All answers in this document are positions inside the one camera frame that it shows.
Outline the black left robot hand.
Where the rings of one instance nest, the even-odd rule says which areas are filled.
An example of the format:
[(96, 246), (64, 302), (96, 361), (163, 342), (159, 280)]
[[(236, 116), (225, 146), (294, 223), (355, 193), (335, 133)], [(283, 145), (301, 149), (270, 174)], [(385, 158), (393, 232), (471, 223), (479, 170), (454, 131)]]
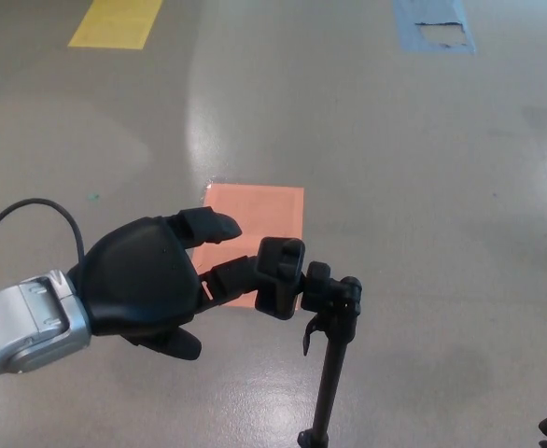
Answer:
[(195, 360), (194, 316), (256, 289), (255, 260), (242, 256), (198, 273), (187, 253), (237, 238), (237, 222), (210, 207), (143, 217), (101, 238), (71, 269), (94, 336), (123, 337), (168, 357)]

